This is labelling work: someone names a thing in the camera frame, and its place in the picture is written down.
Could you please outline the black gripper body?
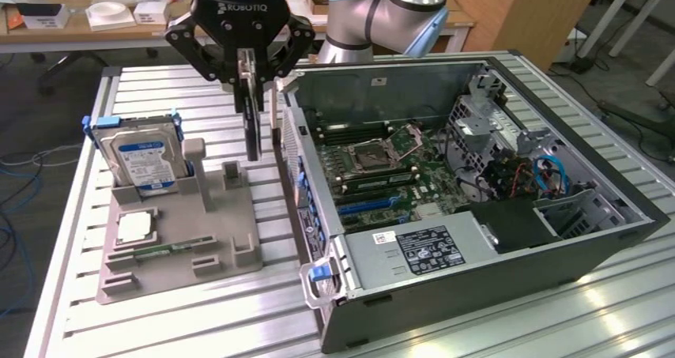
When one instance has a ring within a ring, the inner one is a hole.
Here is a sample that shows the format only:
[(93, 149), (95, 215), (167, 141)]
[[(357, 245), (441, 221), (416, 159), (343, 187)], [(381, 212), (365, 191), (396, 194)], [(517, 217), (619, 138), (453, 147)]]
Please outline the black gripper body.
[(289, 20), (285, 0), (193, 0), (192, 19), (227, 51), (251, 49), (257, 63)]

